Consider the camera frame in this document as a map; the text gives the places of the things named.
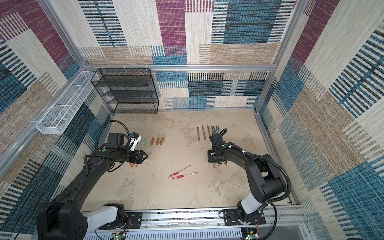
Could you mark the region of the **red gel pen bottom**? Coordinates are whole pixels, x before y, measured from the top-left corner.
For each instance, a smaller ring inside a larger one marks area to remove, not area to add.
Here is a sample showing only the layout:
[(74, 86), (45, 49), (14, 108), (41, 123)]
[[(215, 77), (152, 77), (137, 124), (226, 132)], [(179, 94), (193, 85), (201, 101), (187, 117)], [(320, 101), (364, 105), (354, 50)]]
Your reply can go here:
[(188, 176), (193, 176), (193, 175), (196, 175), (196, 174), (198, 174), (198, 172), (188, 173), (188, 174), (184, 174), (184, 175), (177, 175), (177, 176), (172, 177), (172, 179), (173, 180), (181, 179), (181, 178), (188, 177)]

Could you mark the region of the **red gel pen diagonal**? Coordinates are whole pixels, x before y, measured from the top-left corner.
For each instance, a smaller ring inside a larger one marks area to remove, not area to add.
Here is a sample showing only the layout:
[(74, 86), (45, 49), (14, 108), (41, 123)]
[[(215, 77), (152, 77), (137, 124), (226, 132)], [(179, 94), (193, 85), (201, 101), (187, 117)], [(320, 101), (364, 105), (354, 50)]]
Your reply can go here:
[(186, 170), (186, 169), (188, 169), (188, 168), (190, 168), (190, 167), (191, 167), (191, 165), (188, 165), (188, 166), (186, 166), (185, 168), (183, 168), (183, 169), (181, 169), (181, 170), (179, 170), (179, 171), (177, 171), (177, 172), (175, 172), (175, 173), (169, 175), (168, 178), (171, 179), (171, 178), (177, 176), (180, 172), (182, 172), (182, 171), (184, 171), (184, 170)]

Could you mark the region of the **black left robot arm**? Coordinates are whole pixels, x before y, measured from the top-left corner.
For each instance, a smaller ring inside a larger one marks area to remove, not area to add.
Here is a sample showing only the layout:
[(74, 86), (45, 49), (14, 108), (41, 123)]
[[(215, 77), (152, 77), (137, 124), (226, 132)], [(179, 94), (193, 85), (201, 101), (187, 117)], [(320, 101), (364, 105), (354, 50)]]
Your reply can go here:
[(123, 204), (106, 204), (88, 215), (81, 212), (83, 203), (104, 173), (118, 169), (125, 162), (142, 164), (148, 158), (135, 147), (141, 141), (138, 133), (109, 133), (106, 143), (96, 143), (95, 150), (85, 155), (84, 167), (75, 179), (51, 203), (37, 208), (37, 229), (40, 240), (82, 240), (87, 233), (102, 226), (125, 228), (128, 216)]

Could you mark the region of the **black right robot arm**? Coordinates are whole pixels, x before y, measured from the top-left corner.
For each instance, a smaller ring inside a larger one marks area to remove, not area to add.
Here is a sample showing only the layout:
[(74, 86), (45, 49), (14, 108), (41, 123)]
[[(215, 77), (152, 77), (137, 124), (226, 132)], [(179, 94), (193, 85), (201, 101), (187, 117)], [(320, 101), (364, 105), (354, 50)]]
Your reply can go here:
[(232, 162), (246, 171), (250, 188), (249, 195), (237, 206), (238, 222), (248, 225), (265, 207), (286, 199), (292, 190), (286, 171), (270, 155), (257, 155), (223, 140), (227, 129), (210, 136), (212, 144), (208, 162), (225, 165)]

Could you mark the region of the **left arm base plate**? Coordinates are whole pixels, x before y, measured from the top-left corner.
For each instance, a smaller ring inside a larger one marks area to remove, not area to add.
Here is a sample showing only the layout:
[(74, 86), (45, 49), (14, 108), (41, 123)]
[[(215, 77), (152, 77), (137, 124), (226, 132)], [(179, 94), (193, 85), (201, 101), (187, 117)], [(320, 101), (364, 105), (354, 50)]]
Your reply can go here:
[(139, 229), (142, 224), (143, 212), (126, 212), (126, 222), (124, 224), (109, 223), (99, 227), (99, 230), (128, 230)]

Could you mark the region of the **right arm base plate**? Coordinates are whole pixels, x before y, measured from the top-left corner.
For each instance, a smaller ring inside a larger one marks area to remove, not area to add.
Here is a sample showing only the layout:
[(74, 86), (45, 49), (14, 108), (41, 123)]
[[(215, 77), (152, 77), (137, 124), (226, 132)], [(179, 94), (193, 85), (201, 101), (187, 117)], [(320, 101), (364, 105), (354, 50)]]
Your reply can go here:
[(250, 215), (241, 214), (238, 209), (224, 209), (219, 212), (219, 217), (224, 220), (226, 226), (265, 225), (266, 219), (263, 211)]

